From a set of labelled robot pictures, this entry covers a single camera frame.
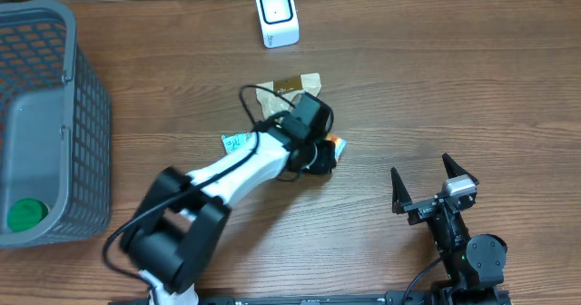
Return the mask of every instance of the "black wire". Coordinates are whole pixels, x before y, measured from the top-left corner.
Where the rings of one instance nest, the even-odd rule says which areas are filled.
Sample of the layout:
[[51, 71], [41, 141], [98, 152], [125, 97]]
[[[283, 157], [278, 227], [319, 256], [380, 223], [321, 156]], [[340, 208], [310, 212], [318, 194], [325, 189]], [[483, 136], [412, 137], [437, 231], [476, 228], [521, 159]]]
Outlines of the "black wire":
[[282, 178], [280, 178], [281, 175], [282, 175], [282, 173], [279, 174], [279, 176], [274, 178], [274, 179], [278, 182], [296, 182], [302, 176], [302, 170], [299, 170], [297, 172], [297, 174], [292, 179], [282, 179]]
[[[272, 93], [277, 97], [280, 97], [284, 102], [288, 103], [290, 105], [290, 107], [294, 108], [295, 105], [285, 99], [284, 97], [282, 97], [280, 94], [275, 93], [274, 91], [268, 89], [268, 88], [264, 88], [261, 86], [257, 86], [257, 85], [244, 85], [243, 87], [241, 87], [240, 91], [239, 91], [239, 97], [240, 97], [240, 101], [242, 104], [242, 108], [244, 109], [244, 111], [248, 114], [249, 119], [251, 120], [252, 123], [252, 127], [256, 126], [256, 121], [254, 120], [254, 117], [252, 116], [252, 113], [250, 112], [250, 110], [248, 109], [248, 105], [246, 104], [246, 102], [244, 101], [244, 97], [242, 95], [242, 92], [247, 89], [247, 88], [254, 88], [254, 89], [261, 89], [263, 91], [266, 91], [268, 93]], [[284, 114], [286, 114], [288, 112], [281, 112], [281, 113], [276, 113], [274, 116], [276, 118], [280, 118], [281, 116], [283, 116]], [[143, 221], [145, 218], [147, 218], [148, 216], [154, 214], [157, 211], [164, 211], [167, 207], [171, 206], [172, 204], [176, 203], [177, 201], [181, 200], [183, 197], [186, 197], [187, 195], [190, 195], [192, 192], [196, 192], [201, 190], [202, 188], [217, 182], [218, 180], [220, 180], [221, 178], [223, 178], [225, 175], [229, 174], [230, 172], [233, 172], [234, 170], [240, 168], [243, 164], [245, 164], [255, 153], [256, 151], [258, 151], [259, 145], [260, 145], [260, 136], [259, 136], [259, 132], [256, 131], [256, 144], [254, 145], [254, 147], [252, 148], [251, 152], [248, 153], [248, 155], [246, 155], [244, 158], [242, 158], [240, 161], [236, 162], [234, 165], [232, 165], [230, 168], [214, 175], [213, 177], [211, 177], [210, 179], [208, 179], [205, 182], [199, 183], [195, 186], [192, 186], [191, 188], [189, 188], [187, 191], [185, 192], [181, 192], [177, 195], [174, 195], [173, 197], [160, 202], [159, 204], [153, 206], [151, 209], [142, 212], [141, 214], [139, 214], [138, 216], [132, 218], [131, 220], [129, 220], [128, 222], [126, 222], [124, 225], [122, 225], [121, 227], [119, 227], [114, 233], [111, 234], [111, 236], [109, 236], [107, 238], [107, 240], [105, 241], [105, 244], [103, 245], [103, 249], [101, 250], [101, 257], [103, 259], [103, 264], [109, 268], [112, 271], [115, 271], [119, 274], [122, 274], [128, 278], [132, 278], [132, 279], [136, 279], [139, 281], [142, 281], [144, 283], [146, 283], [149, 286], [149, 291], [152, 293], [153, 295], [153, 305], [156, 304], [160, 304], [159, 300], [158, 300], [158, 295], [157, 295], [157, 291], [155, 290], [155, 286], [153, 286], [153, 284], [148, 281], [147, 279], [141, 277], [140, 275], [121, 269], [120, 267], [118, 267], [117, 265], [113, 264], [111, 262], [111, 259], [109, 259], [109, 249], [111, 248], [111, 245], [113, 245], [114, 241], [121, 236], [127, 229], [133, 227], [135, 224]]]
[[244, 111], [246, 112], [246, 114], [248, 114], [248, 118], [251, 120], [252, 126], [256, 125], [256, 121], [254, 120], [254, 116], [252, 115], [251, 111], [248, 109], [248, 105], [246, 104], [246, 101], [244, 101], [244, 96], [242, 95], [244, 90], [247, 88], [260, 89], [260, 90], [263, 90], [264, 92], [271, 93], [274, 96], [279, 97], [282, 101], [286, 102], [288, 105], [290, 105], [291, 108], [295, 107], [295, 105], [291, 101], [287, 100], [286, 98], [282, 97], [282, 95], [274, 92], [271, 89], [268, 89], [268, 88], [262, 87], [262, 86], [258, 86], [258, 85], [244, 85], [243, 87], [241, 87], [240, 91], [238, 92], [238, 98], [240, 98], [240, 102], [242, 103], [242, 108], [244, 108]]
[[416, 283], [418, 283], [418, 281], [420, 279], [422, 279], [426, 274], [428, 274], [428, 272], [432, 269], [434, 269], [434, 267], [436, 265], [438, 265], [438, 263], [440, 263], [442, 261], [441, 257], [438, 257], [435, 261], [431, 262], [429, 264], [429, 266], [426, 267], [426, 269], [424, 269], [422, 272], [420, 272], [416, 278], [414, 278], [414, 280], [412, 280], [409, 283], [408, 288], [406, 289], [406, 292], [403, 293], [403, 298], [401, 299], [401, 305], [406, 305], [406, 300], [408, 300], [408, 295], [411, 292], [411, 290], [414, 288], [414, 286], [416, 285]]

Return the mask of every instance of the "green bottle cap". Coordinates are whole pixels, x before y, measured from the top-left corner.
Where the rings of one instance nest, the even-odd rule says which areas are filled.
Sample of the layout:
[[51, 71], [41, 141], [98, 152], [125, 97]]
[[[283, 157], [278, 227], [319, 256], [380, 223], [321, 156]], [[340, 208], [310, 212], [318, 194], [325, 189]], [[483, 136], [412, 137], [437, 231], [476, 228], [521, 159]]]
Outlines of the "green bottle cap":
[[8, 211], [8, 228], [20, 232], [33, 228], [48, 215], [48, 206], [34, 199], [16, 202]]

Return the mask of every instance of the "black cable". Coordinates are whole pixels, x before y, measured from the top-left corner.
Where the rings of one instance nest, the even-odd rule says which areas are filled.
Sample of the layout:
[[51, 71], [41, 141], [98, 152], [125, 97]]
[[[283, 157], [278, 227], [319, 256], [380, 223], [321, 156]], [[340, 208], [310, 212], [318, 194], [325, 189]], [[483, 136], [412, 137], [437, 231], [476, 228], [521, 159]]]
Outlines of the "black cable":
[[[261, 89], [263, 91], [269, 92], [274, 94], [277, 97], [280, 97], [282, 100], [284, 100], [286, 103], [288, 103], [290, 105], [290, 107], [294, 108], [295, 105], [285, 99], [284, 97], [282, 97], [280, 94], [275, 93], [274, 91], [268, 89], [268, 88], [264, 88], [261, 86], [257, 86], [257, 85], [244, 85], [243, 87], [241, 87], [240, 91], [239, 91], [239, 97], [240, 97], [240, 101], [242, 104], [242, 108], [244, 109], [244, 111], [248, 114], [249, 119], [251, 120], [252, 123], [252, 127], [254, 130], [254, 127], [256, 126], [256, 121], [254, 120], [254, 117], [252, 116], [252, 113], [250, 112], [250, 110], [248, 109], [248, 105], [246, 104], [246, 102], [244, 101], [244, 97], [242, 95], [242, 92], [247, 89], [247, 88], [254, 88], [254, 89]], [[281, 113], [276, 113], [274, 115], [274, 117], [280, 118], [282, 117], [284, 114], [286, 114], [288, 112], [281, 112]], [[119, 227], [114, 233], [111, 234], [111, 236], [109, 236], [107, 238], [107, 240], [105, 241], [105, 244], [103, 245], [103, 249], [101, 250], [101, 257], [103, 260], [103, 264], [109, 268], [112, 271], [115, 271], [119, 274], [122, 274], [128, 278], [132, 278], [132, 279], [136, 279], [139, 281], [142, 281], [144, 283], [146, 283], [149, 286], [149, 290], [152, 292], [153, 295], [153, 305], [156, 304], [160, 304], [159, 300], [158, 300], [158, 296], [157, 296], [157, 292], [155, 290], [155, 286], [153, 286], [153, 284], [148, 281], [147, 279], [141, 277], [140, 275], [121, 269], [120, 267], [116, 266], [115, 264], [113, 264], [111, 262], [111, 260], [109, 259], [109, 249], [111, 248], [111, 245], [113, 245], [114, 241], [121, 236], [127, 229], [133, 227], [135, 224], [139, 223], [140, 221], [143, 221], [145, 218], [147, 218], [148, 216], [154, 214], [157, 211], [164, 211], [167, 207], [171, 206], [172, 204], [176, 203], [177, 201], [181, 200], [183, 197], [190, 195], [192, 192], [195, 191], [199, 191], [202, 188], [217, 182], [218, 180], [220, 180], [221, 178], [223, 178], [225, 175], [229, 174], [230, 172], [233, 172], [234, 170], [238, 169], [239, 167], [241, 167], [243, 164], [245, 164], [255, 153], [256, 151], [258, 151], [259, 145], [260, 145], [260, 136], [259, 136], [259, 132], [256, 131], [256, 144], [254, 145], [254, 147], [252, 148], [251, 152], [248, 153], [248, 155], [246, 155], [244, 158], [242, 158], [240, 161], [236, 162], [234, 165], [232, 165], [230, 168], [214, 175], [213, 177], [211, 177], [210, 179], [208, 179], [205, 182], [199, 183], [195, 186], [192, 186], [190, 189], [188, 189], [185, 192], [181, 192], [177, 195], [174, 195], [173, 197], [160, 202], [159, 204], [153, 206], [151, 209], [142, 212], [141, 214], [139, 214], [138, 216], [132, 218], [131, 220], [129, 220], [128, 222], [126, 222], [124, 225], [122, 225], [121, 227]]]
[[296, 182], [302, 176], [302, 170], [299, 170], [297, 172], [297, 174], [292, 179], [282, 179], [282, 178], [280, 178], [281, 175], [282, 175], [282, 173], [279, 174], [278, 177], [275, 177], [274, 180], [276, 180], [277, 182]]
[[416, 283], [418, 283], [418, 281], [420, 279], [422, 279], [426, 274], [428, 274], [428, 272], [432, 269], [434, 269], [434, 267], [436, 265], [438, 265], [438, 263], [440, 263], [442, 261], [441, 257], [438, 257], [435, 261], [431, 262], [429, 264], [429, 266], [426, 267], [426, 269], [424, 269], [422, 272], [420, 272], [416, 278], [414, 278], [414, 280], [412, 280], [409, 283], [408, 288], [406, 289], [406, 292], [403, 293], [403, 298], [401, 299], [401, 305], [406, 305], [406, 300], [408, 300], [408, 295], [409, 292], [414, 288], [414, 286], [416, 285]]
[[244, 101], [244, 96], [242, 95], [244, 90], [247, 88], [260, 89], [260, 90], [263, 90], [264, 92], [271, 93], [274, 96], [280, 98], [282, 101], [286, 102], [288, 105], [290, 105], [291, 108], [295, 107], [295, 105], [291, 101], [287, 100], [286, 98], [282, 97], [282, 95], [274, 92], [271, 89], [268, 89], [268, 88], [262, 87], [262, 86], [258, 86], [258, 85], [244, 85], [243, 87], [241, 87], [240, 91], [238, 92], [238, 98], [240, 98], [240, 102], [242, 103], [242, 108], [244, 108], [244, 111], [246, 112], [246, 114], [248, 114], [248, 118], [251, 120], [252, 126], [256, 125], [256, 121], [254, 120], [254, 116], [252, 115], [251, 111], [248, 109], [248, 105], [246, 104], [246, 101]]

